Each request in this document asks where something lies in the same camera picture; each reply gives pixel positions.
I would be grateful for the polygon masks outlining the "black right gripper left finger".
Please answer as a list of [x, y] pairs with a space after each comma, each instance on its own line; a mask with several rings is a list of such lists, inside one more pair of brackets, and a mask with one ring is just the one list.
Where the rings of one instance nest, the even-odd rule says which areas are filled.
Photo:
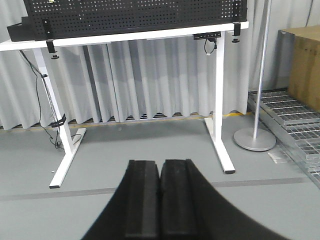
[[159, 172], [151, 160], [130, 160], [113, 196], [84, 240], [157, 240]]

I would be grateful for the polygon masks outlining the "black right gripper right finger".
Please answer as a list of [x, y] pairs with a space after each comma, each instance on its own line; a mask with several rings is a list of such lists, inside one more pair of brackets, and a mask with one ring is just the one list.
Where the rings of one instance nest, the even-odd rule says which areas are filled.
[[161, 170], [164, 240], [284, 240], [224, 198], [191, 159], [167, 159]]

